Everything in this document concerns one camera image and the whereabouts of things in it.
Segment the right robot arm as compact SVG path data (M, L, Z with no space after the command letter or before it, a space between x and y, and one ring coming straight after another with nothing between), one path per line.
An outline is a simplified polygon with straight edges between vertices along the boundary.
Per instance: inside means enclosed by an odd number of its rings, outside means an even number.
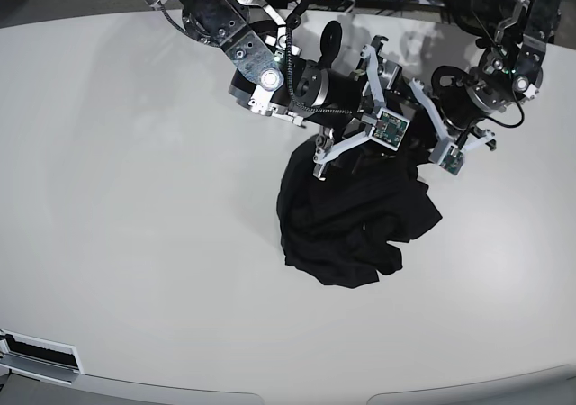
M345 76L332 67L340 52L342 26L329 22L320 37L318 60L302 58L294 31L310 0L282 16L266 0L145 0L164 13L182 6L176 27L188 38L220 49L236 72L229 91L252 113L296 125L321 126L318 160L337 156L367 141L396 150L410 121L386 104L382 60L374 43L361 51L356 71Z

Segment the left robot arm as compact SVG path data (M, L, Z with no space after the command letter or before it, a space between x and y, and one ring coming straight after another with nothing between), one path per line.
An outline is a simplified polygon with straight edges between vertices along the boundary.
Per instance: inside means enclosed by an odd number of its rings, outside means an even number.
M438 67L431 77L436 106L458 146L495 112L533 99L543 82L548 44L562 0L445 0L456 25L482 51L469 69Z

